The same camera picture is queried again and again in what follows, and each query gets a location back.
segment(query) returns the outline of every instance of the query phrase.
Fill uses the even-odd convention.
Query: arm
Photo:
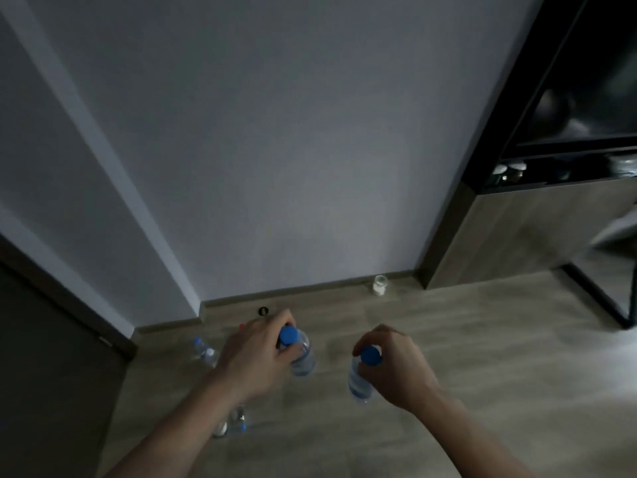
[[[266,393],[301,348],[292,345],[279,353],[281,328],[296,325],[288,310],[270,320],[256,319],[228,339],[219,364],[204,382],[105,478],[185,477],[215,427],[240,403]]]
[[[507,476],[532,478],[531,472],[467,413],[461,402],[439,386],[433,370],[410,337],[379,325],[355,345],[382,349],[374,367],[359,364],[359,374],[395,406],[411,412],[426,426],[463,478]]]

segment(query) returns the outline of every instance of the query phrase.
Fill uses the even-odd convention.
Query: gray wall
[[[0,59],[0,202],[132,325],[193,317],[1,16]]]
[[[406,270],[538,0],[28,0],[204,299]]]

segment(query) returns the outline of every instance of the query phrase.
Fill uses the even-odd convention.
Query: dark door
[[[0,474],[95,474],[126,361],[0,265]]]

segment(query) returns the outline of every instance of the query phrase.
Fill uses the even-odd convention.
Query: blue bottle cap
[[[296,344],[299,341],[299,331],[291,325],[286,325],[279,332],[279,339],[283,345]]]
[[[361,361],[366,363],[368,366],[377,366],[381,363],[383,357],[381,357],[378,349],[373,345],[369,347],[365,347],[361,351]]]

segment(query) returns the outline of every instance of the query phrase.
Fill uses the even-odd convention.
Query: door frame
[[[92,330],[106,345],[110,345],[128,360],[137,353],[137,345],[91,307],[68,291],[59,281],[45,272],[14,244],[0,234],[0,264],[27,280],[35,289],[58,305],[84,327]]]

